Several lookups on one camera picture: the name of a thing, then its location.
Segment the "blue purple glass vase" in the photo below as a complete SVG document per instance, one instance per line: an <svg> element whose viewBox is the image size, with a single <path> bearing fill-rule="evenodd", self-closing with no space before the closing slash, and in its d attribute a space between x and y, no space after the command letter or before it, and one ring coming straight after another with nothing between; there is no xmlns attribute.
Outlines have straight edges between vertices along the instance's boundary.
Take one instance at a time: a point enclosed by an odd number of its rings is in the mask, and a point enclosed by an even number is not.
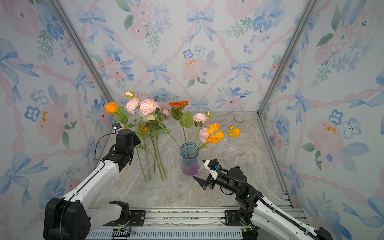
<svg viewBox="0 0 384 240"><path fill-rule="evenodd" d="M180 147L180 155L182 158L181 170L187 176L196 175L199 171L198 146L195 143L184 143Z"/></svg>

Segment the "dark orange gerbera stem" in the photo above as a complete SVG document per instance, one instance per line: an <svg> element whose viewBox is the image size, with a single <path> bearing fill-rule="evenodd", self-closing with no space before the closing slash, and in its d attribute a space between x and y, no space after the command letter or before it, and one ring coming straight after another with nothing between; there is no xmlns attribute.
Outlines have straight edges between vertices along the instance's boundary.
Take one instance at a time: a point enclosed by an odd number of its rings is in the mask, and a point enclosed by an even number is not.
<svg viewBox="0 0 384 240"><path fill-rule="evenodd" d="M189 104L188 101L169 102L171 106L171 116L174 120L179 121L182 129L184 140L187 143L186 130L194 125L193 116L189 111L185 111L185 107Z"/></svg>

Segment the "orange poppy stem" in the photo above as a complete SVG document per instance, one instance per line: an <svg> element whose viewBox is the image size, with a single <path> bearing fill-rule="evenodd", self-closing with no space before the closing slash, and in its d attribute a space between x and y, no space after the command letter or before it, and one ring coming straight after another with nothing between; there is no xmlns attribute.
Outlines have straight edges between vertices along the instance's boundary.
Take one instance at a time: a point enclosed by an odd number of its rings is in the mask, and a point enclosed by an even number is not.
<svg viewBox="0 0 384 240"><path fill-rule="evenodd" d="M208 128L199 130L198 137L201 143L198 145L196 152L199 152L201 149L206 149L209 144L218 145L225 138L237 138L241 134L241 130L235 126L230 126L227 132L222 132L219 124L209 124Z"/></svg>

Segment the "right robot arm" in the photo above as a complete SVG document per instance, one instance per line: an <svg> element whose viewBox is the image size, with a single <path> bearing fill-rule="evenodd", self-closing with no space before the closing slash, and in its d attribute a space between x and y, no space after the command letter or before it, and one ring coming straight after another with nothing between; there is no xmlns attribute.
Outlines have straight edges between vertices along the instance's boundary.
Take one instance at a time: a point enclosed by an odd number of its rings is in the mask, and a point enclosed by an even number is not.
<svg viewBox="0 0 384 240"><path fill-rule="evenodd" d="M239 204L239 218L245 226L263 229L279 240L331 240L331 233L323 227L315 229L295 219L247 182L240 167L229 170L209 169L209 176L194 180L206 190L220 186L231 194Z"/></svg>

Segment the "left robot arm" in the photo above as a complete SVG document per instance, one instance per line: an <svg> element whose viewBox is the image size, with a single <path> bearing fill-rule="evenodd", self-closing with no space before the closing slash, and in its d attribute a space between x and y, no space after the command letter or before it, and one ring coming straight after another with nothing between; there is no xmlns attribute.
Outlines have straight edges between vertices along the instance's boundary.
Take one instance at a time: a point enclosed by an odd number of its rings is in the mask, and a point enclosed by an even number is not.
<svg viewBox="0 0 384 240"><path fill-rule="evenodd" d="M52 198L46 205L43 238L45 240L84 240L90 232L110 222L126 226L132 221L129 204L109 202L90 211L88 208L102 188L127 165L134 149L141 143L131 130L116 131L116 143L99 166L62 198Z"/></svg>

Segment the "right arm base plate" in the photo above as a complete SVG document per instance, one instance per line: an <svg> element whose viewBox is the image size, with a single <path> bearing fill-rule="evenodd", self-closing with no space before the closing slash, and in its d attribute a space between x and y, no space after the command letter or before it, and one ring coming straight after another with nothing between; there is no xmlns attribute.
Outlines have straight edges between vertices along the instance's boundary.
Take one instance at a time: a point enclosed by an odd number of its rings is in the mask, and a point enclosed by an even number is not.
<svg viewBox="0 0 384 240"><path fill-rule="evenodd" d="M251 227L252 214L242 209L224 211L224 220L227 227Z"/></svg>

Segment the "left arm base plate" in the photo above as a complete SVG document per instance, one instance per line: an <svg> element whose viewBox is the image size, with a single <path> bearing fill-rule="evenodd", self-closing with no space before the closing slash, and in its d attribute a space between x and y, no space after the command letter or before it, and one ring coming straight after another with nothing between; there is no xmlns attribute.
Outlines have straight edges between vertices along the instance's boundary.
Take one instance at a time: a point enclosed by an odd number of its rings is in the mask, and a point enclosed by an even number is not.
<svg viewBox="0 0 384 240"><path fill-rule="evenodd" d="M104 225L104 227L143 227L146 219L145 210L130 210L129 218L125 221L114 221Z"/></svg>

